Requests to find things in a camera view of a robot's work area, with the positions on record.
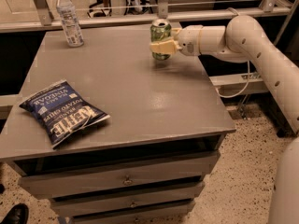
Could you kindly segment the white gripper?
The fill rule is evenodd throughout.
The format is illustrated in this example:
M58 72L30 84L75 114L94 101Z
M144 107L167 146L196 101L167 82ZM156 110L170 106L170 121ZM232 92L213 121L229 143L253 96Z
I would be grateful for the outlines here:
M151 42L149 48L154 53L175 54L180 51L186 56L199 56L199 36L202 25L190 25L181 28L172 28L171 36L178 37L178 41L172 37L161 41Z

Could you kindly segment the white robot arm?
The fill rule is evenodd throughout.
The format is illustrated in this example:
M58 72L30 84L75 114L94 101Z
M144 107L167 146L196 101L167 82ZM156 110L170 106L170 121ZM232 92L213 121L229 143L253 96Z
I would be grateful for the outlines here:
M179 51L231 63L252 62L292 130L299 132L299 68L251 16L237 15L225 26L173 28L149 48L167 55ZM280 158L268 224L299 224L299 137L286 146Z

